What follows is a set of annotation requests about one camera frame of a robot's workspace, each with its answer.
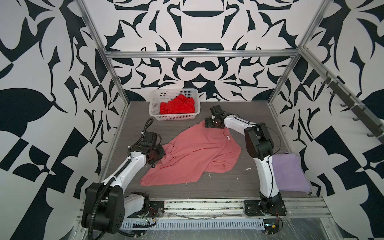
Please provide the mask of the black wall hook rack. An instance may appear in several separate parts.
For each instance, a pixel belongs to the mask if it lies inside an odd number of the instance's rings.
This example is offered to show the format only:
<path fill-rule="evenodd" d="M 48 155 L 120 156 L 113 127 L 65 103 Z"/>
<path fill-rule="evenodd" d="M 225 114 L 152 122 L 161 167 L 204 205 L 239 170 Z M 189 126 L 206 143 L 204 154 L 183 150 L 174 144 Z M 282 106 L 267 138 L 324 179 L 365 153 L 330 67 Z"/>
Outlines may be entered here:
<path fill-rule="evenodd" d="M 362 122 L 371 132 L 367 134 L 369 138 L 376 138 L 382 145 L 384 144 L 384 123 L 381 121 L 358 97 L 349 90 L 341 80 L 331 76 L 326 72 L 326 78 L 322 85 L 327 85 L 331 89 L 331 96 L 337 96 L 341 101 L 341 107 L 352 111 L 355 115 L 355 122 Z"/>

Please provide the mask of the folded purple t shirt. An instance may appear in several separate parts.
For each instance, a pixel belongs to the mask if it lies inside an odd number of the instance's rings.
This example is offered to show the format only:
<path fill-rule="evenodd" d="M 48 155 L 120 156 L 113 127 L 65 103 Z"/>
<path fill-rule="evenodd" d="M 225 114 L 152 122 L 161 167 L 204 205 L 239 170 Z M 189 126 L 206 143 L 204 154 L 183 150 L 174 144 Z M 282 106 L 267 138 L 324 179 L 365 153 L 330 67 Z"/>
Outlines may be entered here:
<path fill-rule="evenodd" d="M 281 191 L 310 193 L 311 187 L 301 168 L 300 157 L 295 154 L 272 156 L 277 187 Z"/>

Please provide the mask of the pink t shirt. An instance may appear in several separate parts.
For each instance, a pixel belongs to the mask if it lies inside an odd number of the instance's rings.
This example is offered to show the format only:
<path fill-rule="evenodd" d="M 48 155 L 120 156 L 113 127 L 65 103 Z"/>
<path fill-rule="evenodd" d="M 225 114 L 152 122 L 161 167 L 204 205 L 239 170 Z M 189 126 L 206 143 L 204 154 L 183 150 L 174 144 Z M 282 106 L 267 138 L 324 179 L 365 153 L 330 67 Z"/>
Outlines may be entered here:
<path fill-rule="evenodd" d="M 178 134 L 163 148 L 165 156 L 141 178 L 142 187 L 194 183 L 205 172 L 228 172 L 242 150 L 228 128 L 206 128 L 204 121 Z"/>

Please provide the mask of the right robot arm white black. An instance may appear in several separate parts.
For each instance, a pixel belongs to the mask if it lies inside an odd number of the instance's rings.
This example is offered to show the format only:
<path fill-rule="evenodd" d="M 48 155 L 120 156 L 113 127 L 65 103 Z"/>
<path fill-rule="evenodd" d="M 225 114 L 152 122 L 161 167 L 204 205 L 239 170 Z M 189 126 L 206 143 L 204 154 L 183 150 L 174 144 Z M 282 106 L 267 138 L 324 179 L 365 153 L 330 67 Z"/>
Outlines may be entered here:
<path fill-rule="evenodd" d="M 210 108 L 212 116 L 206 118 L 206 128 L 232 129 L 245 137 L 248 154 L 254 159 L 259 181 L 260 199 L 245 200 L 245 214 L 255 216 L 285 216 L 287 209 L 283 201 L 274 174 L 273 155 L 274 142 L 264 123 L 252 123 L 239 116 L 227 113 L 221 106 Z"/>

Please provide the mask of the red t shirt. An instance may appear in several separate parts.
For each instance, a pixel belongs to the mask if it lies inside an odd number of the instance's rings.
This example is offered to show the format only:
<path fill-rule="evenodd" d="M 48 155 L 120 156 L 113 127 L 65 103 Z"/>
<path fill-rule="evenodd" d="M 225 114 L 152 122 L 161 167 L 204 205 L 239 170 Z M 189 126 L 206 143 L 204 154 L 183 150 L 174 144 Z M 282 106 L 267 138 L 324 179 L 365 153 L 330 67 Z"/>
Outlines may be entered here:
<path fill-rule="evenodd" d="M 193 114 L 195 113 L 195 101 L 193 98 L 187 98 L 184 95 L 178 95 L 167 103 L 160 104 L 161 115 L 174 115 L 174 114 Z"/>

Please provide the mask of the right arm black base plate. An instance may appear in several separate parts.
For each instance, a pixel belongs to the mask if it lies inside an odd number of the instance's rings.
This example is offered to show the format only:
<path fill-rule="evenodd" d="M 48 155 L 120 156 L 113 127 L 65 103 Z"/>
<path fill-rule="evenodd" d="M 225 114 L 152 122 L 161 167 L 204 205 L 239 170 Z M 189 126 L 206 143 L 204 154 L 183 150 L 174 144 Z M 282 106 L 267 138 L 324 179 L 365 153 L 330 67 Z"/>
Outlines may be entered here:
<path fill-rule="evenodd" d="M 283 201 L 245 200 L 245 214 L 256 216 L 285 216 L 287 209 Z"/>

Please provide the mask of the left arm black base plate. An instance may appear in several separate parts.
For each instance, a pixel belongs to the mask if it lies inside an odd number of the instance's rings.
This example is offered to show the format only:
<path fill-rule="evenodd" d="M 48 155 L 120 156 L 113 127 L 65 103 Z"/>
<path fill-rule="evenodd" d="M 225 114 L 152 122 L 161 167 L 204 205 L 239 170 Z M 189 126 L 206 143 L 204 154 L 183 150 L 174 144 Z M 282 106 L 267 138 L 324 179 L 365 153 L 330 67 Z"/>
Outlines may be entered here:
<path fill-rule="evenodd" d="M 156 218 L 164 213 L 165 202 L 164 201 L 150 201 L 147 218 Z"/>

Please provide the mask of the small green circuit board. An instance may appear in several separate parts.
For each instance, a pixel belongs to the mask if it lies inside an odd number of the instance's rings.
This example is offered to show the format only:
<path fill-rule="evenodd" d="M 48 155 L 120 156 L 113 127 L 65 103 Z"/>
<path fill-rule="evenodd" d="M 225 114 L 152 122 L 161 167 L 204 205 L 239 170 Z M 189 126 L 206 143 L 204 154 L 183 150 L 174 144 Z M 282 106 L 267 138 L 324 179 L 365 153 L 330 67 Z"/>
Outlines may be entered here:
<path fill-rule="evenodd" d="M 282 230 L 283 225 L 284 223 L 280 218 L 265 219 L 264 220 L 265 234 L 275 235 Z"/>

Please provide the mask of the white plastic basket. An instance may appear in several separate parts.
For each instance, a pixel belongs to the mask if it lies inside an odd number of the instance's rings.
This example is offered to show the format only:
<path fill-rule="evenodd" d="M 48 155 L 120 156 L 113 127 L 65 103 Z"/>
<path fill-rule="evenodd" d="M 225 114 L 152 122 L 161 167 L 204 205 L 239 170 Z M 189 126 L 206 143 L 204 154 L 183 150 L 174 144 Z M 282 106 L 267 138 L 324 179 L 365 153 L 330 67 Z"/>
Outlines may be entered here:
<path fill-rule="evenodd" d="M 186 98 L 192 98 L 195 101 L 194 113 L 188 114 L 160 114 L 161 103 L 168 103 L 174 100 L 179 95 Z M 178 120 L 193 120 L 201 110 L 199 92 L 196 89 L 160 89 L 154 90 L 150 98 L 149 115 L 158 121 L 178 121 Z"/>

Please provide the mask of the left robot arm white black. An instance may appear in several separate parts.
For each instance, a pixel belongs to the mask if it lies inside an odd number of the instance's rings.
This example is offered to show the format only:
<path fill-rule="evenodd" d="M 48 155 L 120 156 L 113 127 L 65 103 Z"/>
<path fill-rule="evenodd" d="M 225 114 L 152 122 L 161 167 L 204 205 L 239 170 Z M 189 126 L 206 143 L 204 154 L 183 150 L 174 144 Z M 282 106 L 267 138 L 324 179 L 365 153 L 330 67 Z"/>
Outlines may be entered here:
<path fill-rule="evenodd" d="M 108 178 L 91 184 L 86 190 L 82 227 L 88 229 L 88 239 L 100 239 L 105 233 L 117 233 L 126 217 L 145 216 L 149 212 L 148 194 L 124 192 L 134 176 L 145 165 L 154 168 L 165 155 L 161 136 L 142 132 L 137 143 L 128 147 L 128 156 Z"/>

